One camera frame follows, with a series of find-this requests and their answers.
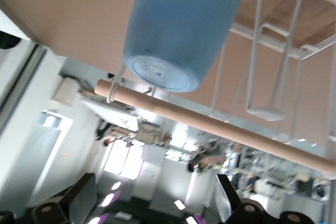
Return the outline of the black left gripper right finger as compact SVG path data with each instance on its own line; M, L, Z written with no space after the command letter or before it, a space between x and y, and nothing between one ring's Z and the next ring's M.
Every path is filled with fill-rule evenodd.
M255 200L240 199L226 174L216 175L215 202L221 223L261 223L264 208Z

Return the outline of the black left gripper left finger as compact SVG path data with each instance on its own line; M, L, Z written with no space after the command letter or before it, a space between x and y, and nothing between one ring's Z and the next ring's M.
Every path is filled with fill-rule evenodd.
M31 216L34 223L83 223L96 200L96 176L86 173L64 196L36 206Z

